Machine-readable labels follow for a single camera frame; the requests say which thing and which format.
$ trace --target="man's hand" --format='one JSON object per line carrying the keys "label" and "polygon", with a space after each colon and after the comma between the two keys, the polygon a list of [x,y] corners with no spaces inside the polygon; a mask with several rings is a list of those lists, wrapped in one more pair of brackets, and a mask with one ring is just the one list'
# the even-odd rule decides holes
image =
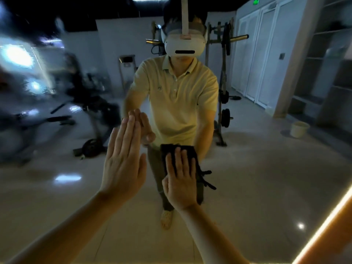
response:
{"label": "man's hand", "polygon": [[117,210],[142,187],[146,178],[146,155],[139,156],[141,126],[134,116],[124,118],[111,133],[103,180],[98,192],[110,209]]}
{"label": "man's hand", "polygon": [[196,160],[192,159],[189,171],[187,151],[177,147],[175,150],[176,172],[172,164],[171,154],[166,156],[168,175],[163,180],[166,197],[174,208],[181,212],[197,204]]}
{"label": "man's hand", "polygon": [[141,143],[148,145],[155,141],[156,135],[153,133],[152,128],[149,124],[149,119],[147,114],[141,113],[139,109],[129,111],[129,116],[135,116],[136,121],[138,121],[142,127],[141,130]]}

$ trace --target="exit sign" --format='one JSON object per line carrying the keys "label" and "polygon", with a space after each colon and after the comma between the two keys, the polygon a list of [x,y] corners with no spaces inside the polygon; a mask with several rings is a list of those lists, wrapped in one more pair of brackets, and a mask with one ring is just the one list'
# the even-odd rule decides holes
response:
{"label": "exit sign", "polygon": [[253,5],[256,6],[257,4],[259,4],[259,0],[254,0]]}

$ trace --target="vr headset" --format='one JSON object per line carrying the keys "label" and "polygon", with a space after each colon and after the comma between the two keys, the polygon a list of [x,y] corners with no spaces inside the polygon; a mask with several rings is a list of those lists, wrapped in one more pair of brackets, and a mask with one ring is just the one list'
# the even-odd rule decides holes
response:
{"label": "vr headset", "polygon": [[161,38],[168,56],[200,56],[208,41],[208,30],[202,23],[188,21],[188,0],[181,0],[182,22],[161,28]]}

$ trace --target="tiled floor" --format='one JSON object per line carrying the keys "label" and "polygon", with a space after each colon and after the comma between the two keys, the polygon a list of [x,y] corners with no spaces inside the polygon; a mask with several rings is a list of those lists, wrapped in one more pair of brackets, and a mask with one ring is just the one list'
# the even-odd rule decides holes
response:
{"label": "tiled floor", "polygon": [[[247,99],[225,107],[234,120],[223,131],[228,147],[214,142],[201,164],[213,171],[208,180],[218,188],[205,190],[203,208],[251,262],[290,263],[350,186],[352,166],[309,136],[283,136],[290,123],[270,118]],[[71,150],[92,136],[86,115],[74,117],[78,124],[56,136],[58,126],[41,127],[42,140],[55,141],[39,147],[30,163],[0,168],[0,261],[98,190],[104,156],[83,161],[73,157]],[[82,178],[67,184],[54,180],[73,173]],[[171,229],[163,231],[160,213],[161,200],[148,169],[138,195],[104,224],[76,262],[201,263],[180,216],[175,213]]]}

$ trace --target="white bucket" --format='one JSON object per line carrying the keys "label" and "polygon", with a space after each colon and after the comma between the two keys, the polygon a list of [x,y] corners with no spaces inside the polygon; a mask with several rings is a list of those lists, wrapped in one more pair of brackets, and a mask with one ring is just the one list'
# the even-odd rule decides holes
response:
{"label": "white bucket", "polygon": [[292,124],[290,135],[295,138],[301,138],[303,135],[306,134],[309,128],[309,124],[302,121],[297,121]]}

